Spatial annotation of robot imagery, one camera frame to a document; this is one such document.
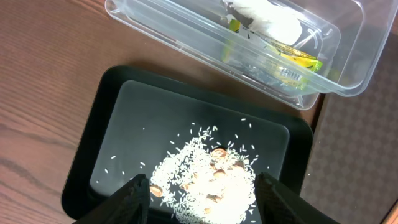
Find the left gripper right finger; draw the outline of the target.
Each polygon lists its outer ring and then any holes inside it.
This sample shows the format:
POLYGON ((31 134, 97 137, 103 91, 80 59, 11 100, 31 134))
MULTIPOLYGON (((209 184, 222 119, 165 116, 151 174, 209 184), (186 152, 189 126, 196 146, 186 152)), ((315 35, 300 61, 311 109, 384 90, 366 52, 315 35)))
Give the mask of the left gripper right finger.
POLYGON ((338 224, 267 172, 256 176, 254 186, 262 224, 338 224))

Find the white tissue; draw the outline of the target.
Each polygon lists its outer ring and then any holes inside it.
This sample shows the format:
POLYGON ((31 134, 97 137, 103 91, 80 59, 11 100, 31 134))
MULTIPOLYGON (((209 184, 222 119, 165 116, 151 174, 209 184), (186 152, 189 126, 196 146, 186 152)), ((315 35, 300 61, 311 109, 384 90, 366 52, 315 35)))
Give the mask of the white tissue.
POLYGON ((303 27, 299 19, 268 0, 223 0, 228 12, 244 28, 285 45, 299 40, 303 27))

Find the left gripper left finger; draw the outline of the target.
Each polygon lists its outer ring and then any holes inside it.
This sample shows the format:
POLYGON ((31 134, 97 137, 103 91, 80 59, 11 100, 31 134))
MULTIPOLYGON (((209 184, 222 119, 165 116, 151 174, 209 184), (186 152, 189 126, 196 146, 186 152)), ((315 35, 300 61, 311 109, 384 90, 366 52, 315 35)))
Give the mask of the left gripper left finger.
POLYGON ((73 224, 146 224, 149 206, 149 179, 138 174, 73 224))

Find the rice and nuts pile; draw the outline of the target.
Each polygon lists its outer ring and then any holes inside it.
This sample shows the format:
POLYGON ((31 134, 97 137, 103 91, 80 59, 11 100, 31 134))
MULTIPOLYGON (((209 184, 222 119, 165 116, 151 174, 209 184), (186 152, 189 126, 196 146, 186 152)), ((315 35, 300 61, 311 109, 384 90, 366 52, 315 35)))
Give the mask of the rice and nuts pile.
POLYGON ((179 223, 259 223, 256 175, 267 168, 260 119, 115 119, 105 133, 90 185, 109 196, 137 174, 150 205, 179 223))

